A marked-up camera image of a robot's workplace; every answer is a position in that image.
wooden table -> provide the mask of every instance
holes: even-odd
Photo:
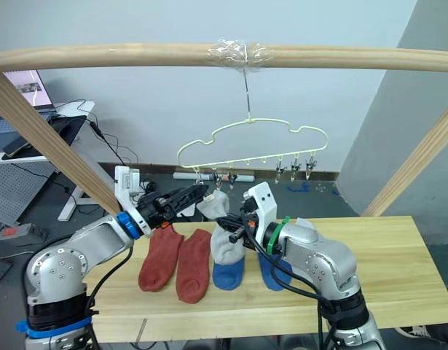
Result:
[[[347,244],[358,260],[368,308],[381,328],[448,322],[448,293],[411,217],[312,219],[325,237]],[[214,222],[175,224],[190,236],[196,228],[213,232]],[[242,284],[233,291],[212,284],[205,297],[189,305],[178,300],[175,275],[159,292],[142,292],[138,272],[149,240],[136,242],[130,262],[101,288],[94,318],[98,340],[134,341],[147,319],[141,341],[230,338],[317,331],[316,304],[292,292],[265,287],[255,252],[247,251]],[[90,289],[125,254],[94,268]],[[212,271],[213,261],[209,266]]]

wooden rod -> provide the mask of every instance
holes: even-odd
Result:
[[[0,115],[105,210],[113,215],[119,212],[117,199],[109,186],[41,118],[1,72]]]
[[[0,71],[106,66],[222,66],[219,44],[102,44],[0,51]],[[254,64],[276,68],[448,71],[448,52],[376,47],[248,45]]]
[[[435,156],[448,144],[448,107],[416,146],[405,163],[368,205],[364,217],[378,217],[405,191]]]

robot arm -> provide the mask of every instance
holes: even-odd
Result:
[[[138,172],[116,168],[115,194],[127,212],[108,215],[83,227],[65,243],[36,253],[26,276],[34,291],[27,295],[27,320],[17,328],[25,331],[26,350],[85,349],[94,338],[90,308],[83,278],[94,266],[133,246],[141,236],[169,225],[177,213],[203,199],[208,186],[194,185],[166,195],[143,195],[137,205],[130,196],[139,193]]]
[[[244,198],[241,216],[218,219],[220,226],[233,232],[230,241],[246,234],[245,246],[279,254],[296,275],[317,289],[329,303],[329,307],[321,307],[321,314],[335,326],[335,349],[385,350],[374,317],[366,308],[355,274],[356,259],[348,247],[324,238],[303,219],[294,224],[288,218],[277,223],[277,204],[266,182],[252,187]]]

shoe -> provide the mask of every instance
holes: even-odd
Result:
[[[426,326],[400,327],[396,328],[396,331],[404,337],[429,339],[430,341],[438,341],[439,343],[442,343],[442,341],[433,338],[429,334]]]

gray floor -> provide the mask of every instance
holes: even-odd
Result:
[[[148,175],[148,179],[155,181],[161,192],[166,193],[177,187],[192,184],[187,180],[173,180],[169,175]],[[56,181],[67,184],[73,188],[64,175],[56,176]],[[351,217],[356,213],[338,195],[333,182],[281,182],[274,184],[273,179],[267,180],[278,203],[279,217]],[[233,190],[228,183],[224,183],[222,190],[230,198],[231,211],[236,212],[240,208],[243,193],[253,183],[237,183]],[[92,222],[103,215],[103,210],[98,209],[92,214],[80,214],[75,212],[69,222],[58,222],[57,217],[66,202],[67,194],[63,188],[54,184],[48,184],[35,198],[30,208],[20,218],[22,223],[32,222],[49,233],[49,240],[60,238],[73,233],[78,228]],[[22,249],[0,242],[0,257],[22,252],[24,250],[37,250],[38,246],[30,246]],[[444,282],[448,286],[448,244],[446,246],[430,246],[431,254],[438,266]],[[28,255],[7,259],[13,266],[12,269],[0,281],[0,349],[23,349],[24,335],[16,333],[15,324],[24,318],[23,300],[20,293],[20,271],[26,263]],[[430,341],[412,340],[401,337],[393,330],[382,330],[382,336],[389,349],[448,349]],[[179,350],[184,342],[170,342],[172,350]],[[104,344],[104,349],[126,350],[132,349],[128,344],[110,343]],[[238,338],[232,342],[232,349],[276,349],[277,344],[269,337]],[[164,344],[158,343],[154,349],[165,349]]]

